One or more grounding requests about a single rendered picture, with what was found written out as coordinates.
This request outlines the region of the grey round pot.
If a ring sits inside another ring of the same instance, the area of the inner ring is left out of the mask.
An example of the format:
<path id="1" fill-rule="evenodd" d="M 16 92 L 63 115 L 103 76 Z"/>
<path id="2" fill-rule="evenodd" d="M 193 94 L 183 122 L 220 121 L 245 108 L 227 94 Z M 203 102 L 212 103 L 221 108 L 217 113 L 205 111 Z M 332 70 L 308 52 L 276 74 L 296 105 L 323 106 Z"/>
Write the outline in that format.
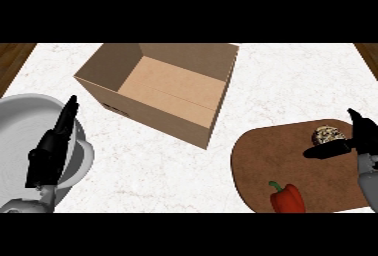
<path id="1" fill-rule="evenodd" d="M 62 108 L 63 103 L 43 94 L 19 94 L 0 99 L 0 207 L 12 199 L 41 198 L 40 191 L 25 187 L 28 153 L 53 128 Z M 85 141 L 81 124 L 75 122 L 54 204 L 87 175 L 93 160 L 93 146 Z"/>

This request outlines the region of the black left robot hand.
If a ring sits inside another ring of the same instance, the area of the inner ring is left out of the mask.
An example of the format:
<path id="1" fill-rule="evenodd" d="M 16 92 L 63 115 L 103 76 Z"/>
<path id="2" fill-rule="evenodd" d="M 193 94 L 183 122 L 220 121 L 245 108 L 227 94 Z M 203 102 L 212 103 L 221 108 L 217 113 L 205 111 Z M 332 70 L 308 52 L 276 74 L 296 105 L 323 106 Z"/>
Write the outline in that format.
<path id="1" fill-rule="evenodd" d="M 72 95 L 60 111 L 54 127 L 45 131 L 37 147 L 28 153 L 26 188 L 57 184 L 65 166 L 76 112 L 76 96 Z"/>

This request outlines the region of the red bell pepper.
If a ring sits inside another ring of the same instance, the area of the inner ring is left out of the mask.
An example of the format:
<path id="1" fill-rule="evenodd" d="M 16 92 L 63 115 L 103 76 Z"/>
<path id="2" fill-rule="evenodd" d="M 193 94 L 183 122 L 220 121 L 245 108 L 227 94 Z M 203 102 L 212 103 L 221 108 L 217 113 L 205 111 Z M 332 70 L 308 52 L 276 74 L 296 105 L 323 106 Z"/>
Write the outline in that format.
<path id="1" fill-rule="evenodd" d="M 285 187 L 270 181 L 268 185 L 276 189 L 270 195 L 270 203 L 276 213 L 304 213 L 305 206 L 296 187 L 288 184 Z"/>

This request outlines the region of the speckled cupcake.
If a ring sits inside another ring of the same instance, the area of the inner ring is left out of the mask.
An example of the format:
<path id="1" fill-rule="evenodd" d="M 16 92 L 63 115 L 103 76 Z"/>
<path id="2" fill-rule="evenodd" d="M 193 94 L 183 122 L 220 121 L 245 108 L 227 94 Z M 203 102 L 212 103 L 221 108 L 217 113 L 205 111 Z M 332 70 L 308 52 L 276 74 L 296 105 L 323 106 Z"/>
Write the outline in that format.
<path id="1" fill-rule="evenodd" d="M 311 141 L 314 146 L 344 138 L 345 135 L 342 134 L 342 132 L 335 127 L 327 125 L 319 126 L 314 129 L 311 135 Z"/>

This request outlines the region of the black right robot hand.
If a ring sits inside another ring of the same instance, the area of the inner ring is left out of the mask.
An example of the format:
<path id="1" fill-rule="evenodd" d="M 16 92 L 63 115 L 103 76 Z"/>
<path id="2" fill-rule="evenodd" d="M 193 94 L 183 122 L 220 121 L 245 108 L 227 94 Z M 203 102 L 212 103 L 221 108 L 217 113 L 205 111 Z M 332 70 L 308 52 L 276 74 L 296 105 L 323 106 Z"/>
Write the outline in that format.
<path id="1" fill-rule="evenodd" d="M 351 108 L 347 112 L 353 121 L 351 138 L 336 139 L 308 148 L 302 152 L 305 158 L 326 159 L 350 153 L 351 149 L 356 149 L 359 155 L 378 155 L 378 125 Z"/>

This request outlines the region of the brown wooden cutting board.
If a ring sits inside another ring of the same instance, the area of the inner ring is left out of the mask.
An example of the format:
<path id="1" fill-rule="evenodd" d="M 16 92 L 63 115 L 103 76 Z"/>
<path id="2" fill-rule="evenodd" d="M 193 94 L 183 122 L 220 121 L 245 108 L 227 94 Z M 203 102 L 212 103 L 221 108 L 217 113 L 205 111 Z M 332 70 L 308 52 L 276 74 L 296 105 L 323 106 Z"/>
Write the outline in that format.
<path id="1" fill-rule="evenodd" d="M 252 211 L 273 210 L 271 181 L 298 188 L 307 212 L 338 212 L 367 205 L 357 184 L 357 154 L 325 160 L 302 156 L 313 146 L 313 132 L 323 125 L 338 128 L 344 135 L 351 134 L 347 122 L 323 119 L 257 128 L 239 137 L 230 166 L 237 193 Z"/>

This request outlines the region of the open cardboard box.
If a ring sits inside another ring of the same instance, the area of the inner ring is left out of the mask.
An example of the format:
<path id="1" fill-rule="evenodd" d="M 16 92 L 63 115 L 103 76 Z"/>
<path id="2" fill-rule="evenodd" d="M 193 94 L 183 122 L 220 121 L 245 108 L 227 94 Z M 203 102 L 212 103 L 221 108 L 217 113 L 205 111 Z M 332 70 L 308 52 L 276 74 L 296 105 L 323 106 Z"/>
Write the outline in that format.
<path id="1" fill-rule="evenodd" d="M 103 108 L 205 148 L 237 51 L 230 43 L 106 43 L 74 78 Z"/>

